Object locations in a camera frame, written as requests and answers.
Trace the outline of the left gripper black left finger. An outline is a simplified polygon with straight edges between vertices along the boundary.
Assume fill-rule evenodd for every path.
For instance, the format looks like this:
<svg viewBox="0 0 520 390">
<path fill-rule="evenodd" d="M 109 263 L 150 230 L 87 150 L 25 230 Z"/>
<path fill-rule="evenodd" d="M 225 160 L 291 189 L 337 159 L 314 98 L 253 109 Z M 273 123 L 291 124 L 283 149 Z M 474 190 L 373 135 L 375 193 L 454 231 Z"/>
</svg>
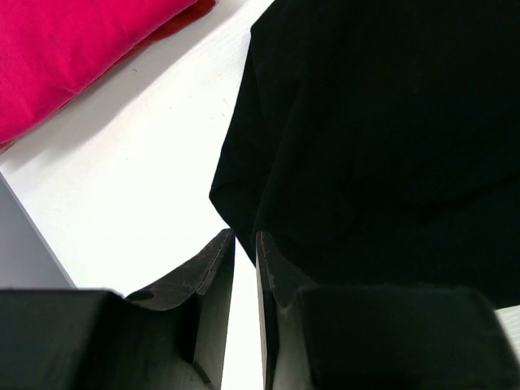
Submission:
<svg viewBox="0 0 520 390">
<path fill-rule="evenodd" d="M 4 389 L 218 389 L 235 237 L 126 297 L 107 290 L 4 289 Z"/>
</svg>

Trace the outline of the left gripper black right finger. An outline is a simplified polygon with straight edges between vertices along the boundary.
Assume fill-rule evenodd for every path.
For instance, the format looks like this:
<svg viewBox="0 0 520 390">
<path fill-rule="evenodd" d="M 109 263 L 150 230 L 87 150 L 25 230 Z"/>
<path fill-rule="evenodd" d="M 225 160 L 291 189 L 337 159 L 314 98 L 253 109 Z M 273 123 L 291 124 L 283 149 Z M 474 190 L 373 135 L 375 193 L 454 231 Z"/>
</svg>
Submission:
<svg viewBox="0 0 520 390">
<path fill-rule="evenodd" d="M 516 389 L 519 361 L 471 288 L 320 284 L 260 232 L 267 389 Z"/>
</svg>

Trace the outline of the black t shirt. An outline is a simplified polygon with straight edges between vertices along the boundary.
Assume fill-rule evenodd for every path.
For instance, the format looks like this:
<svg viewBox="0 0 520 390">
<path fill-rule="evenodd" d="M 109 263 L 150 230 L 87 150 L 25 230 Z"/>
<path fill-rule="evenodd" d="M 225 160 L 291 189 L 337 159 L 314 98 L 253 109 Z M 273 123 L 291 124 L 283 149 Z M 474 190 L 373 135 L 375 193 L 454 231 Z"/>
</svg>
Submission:
<svg viewBox="0 0 520 390">
<path fill-rule="evenodd" d="M 319 282 L 517 305 L 518 2 L 273 2 L 210 200 Z"/>
</svg>

